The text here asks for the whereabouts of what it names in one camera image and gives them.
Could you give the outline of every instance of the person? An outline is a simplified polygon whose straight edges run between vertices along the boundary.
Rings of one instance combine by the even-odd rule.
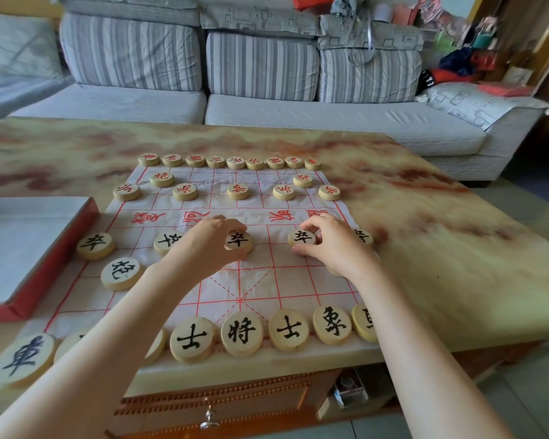
[[[343,222],[313,216],[301,228],[321,243],[293,246],[348,278],[366,303],[414,439],[512,438],[405,292]],[[0,438],[100,437],[153,339],[181,299],[228,263],[228,232],[246,225],[223,216],[201,221],[130,292],[0,416]]]

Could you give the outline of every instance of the marble tabletop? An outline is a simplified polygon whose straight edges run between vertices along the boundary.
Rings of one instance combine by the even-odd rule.
[[[0,197],[90,195],[104,210],[144,152],[316,157],[447,346],[549,337],[549,243],[383,134],[11,117]],[[0,351],[19,328],[0,325]]]

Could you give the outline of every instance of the red chinese character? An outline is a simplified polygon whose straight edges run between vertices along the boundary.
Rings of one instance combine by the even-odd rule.
[[[208,215],[210,215],[209,211],[205,214],[197,211],[187,211],[185,213],[185,217],[183,218],[183,222],[200,222],[204,219],[204,217],[207,217]]]
[[[269,219],[271,219],[271,222],[277,221],[277,220],[293,220],[295,217],[291,215],[291,211],[288,209],[284,209],[282,211],[279,211],[277,213],[269,212]]]
[[[159,217],[165,215],[166,212],[162,214],[149,214],[147,212],[136,212],[132,217],[131,223],[144,223],[144,222],[156,222],[159,220]]]
[[[307,215],[309,217],[313,217],[314,215],[321,215],[321,214],[329,214],[329,211],[326,211],[325,209],[322,209],[321,211],[317,209],[308,209]]]

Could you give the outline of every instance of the throw pillow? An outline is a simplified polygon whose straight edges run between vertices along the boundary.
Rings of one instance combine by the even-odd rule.
[[[0,73],[63,77],[51,20],[0,15]]]

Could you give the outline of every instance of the striped pillow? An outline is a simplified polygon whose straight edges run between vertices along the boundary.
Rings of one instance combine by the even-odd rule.
[[[421,75],[417,51],[376,51],[371,62],[354,66],[345,49],[321,50],[317,101],[323,103],[410,102]],[[372,51],[355,49],[356,61],[366,61]]]
[[[78,83],[161,91],[201,89],[201,53],[187,26],[66,14],[61,44]]]
[[[301,40],[210,32],[207,77],[212,94],[311,102],[319,54]]]

